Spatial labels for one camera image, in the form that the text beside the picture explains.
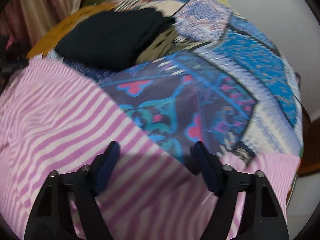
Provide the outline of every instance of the white wall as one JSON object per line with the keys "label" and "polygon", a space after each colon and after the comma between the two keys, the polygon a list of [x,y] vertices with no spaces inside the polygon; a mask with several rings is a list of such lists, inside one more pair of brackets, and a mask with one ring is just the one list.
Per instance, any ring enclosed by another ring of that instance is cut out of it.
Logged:
{"label": "white wall", "polygon": [[320,26],[304,0],[228,0],[282,51],[302,76],[302,103],[320,117]]}

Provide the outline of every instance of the orange fabric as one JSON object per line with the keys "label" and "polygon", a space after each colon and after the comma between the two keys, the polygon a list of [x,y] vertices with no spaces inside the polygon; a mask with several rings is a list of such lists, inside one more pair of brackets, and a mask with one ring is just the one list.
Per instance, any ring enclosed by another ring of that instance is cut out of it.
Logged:
{"label": "orange fabric", "polygon": [[89,17],[102,11],[108,11],[115,7],[116,3],[104,4],[103,6],[86,6],[78,10],[76,13],[62,20],[58,25],[47,32],[43,38],[29,51],[27,58],[43,54],[46,56],[58,42],[66,36],[83,17]]}

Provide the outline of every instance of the beige fabric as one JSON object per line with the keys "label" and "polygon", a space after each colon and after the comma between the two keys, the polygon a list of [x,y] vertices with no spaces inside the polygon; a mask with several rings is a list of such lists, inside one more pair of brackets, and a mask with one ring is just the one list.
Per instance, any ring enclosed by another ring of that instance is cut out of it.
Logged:
{"label": "beige fabric", "polygon": [[184,6],[184,4],[184,2],[180,2],[177,0],[156,0],[141,6],[139,10],[152,7],[156,11],[160,11],[164,17],[170,17],[175,14],[182,6]]}
{"label": "beige fabric", "polygon": [[28,51],[51,28],[77,11],[81,0],[10,0],[0,14],[0,33],[17,38]]}
{"label": "beige fabric", "polygon": [[159,34],[158,37],[138,57],[136,64],[155,60],[162,57],[171,48],[173,41],[178,36],[174,26]]}

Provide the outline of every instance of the blue gripper pad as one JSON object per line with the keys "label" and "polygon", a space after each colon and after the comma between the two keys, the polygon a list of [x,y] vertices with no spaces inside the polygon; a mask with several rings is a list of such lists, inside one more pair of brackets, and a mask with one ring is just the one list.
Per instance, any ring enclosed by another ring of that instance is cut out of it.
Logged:
{"label": "blue gripper pad", "polygon": [[219,158],[211,155],[202,142],[195,144],[191,155],[196,159],[208,189],[219,196],[223,187],[222,164]]}
{"label": "blue gripper pad", "polygon": [[97,161],[97,163],[92,163],[92,167],[94,166],[94,171],[92,171],[94,180],[92,190],[95,196],[99,195],[107,187],[112,171],[119,160],[119,144],[116,141],[112,141],[105,153],[100,156],[101,158]]}

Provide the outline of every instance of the pink striped fabric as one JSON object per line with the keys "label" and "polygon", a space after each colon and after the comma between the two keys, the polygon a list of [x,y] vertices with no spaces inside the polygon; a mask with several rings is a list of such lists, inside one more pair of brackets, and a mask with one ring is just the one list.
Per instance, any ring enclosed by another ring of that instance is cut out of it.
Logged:
{"label": "pink striped fabric", "polygon": [[[93,81],[60,62],[32,60],[1,95],[0,105],[0,213],[19,238],[47,174],[91,163],[112,140],[119,142],[121,157],[97,203],[114,238],[200,238],[216,197],[201,176],[154,144]],[[298,157],[262,154],[249,167],[233,154],[222,161],[239,171],[263,170],[285,212]],[[240,194],[229,237],[237,232],[243,201]],[[73,217],[84,238],[76,211]]]}

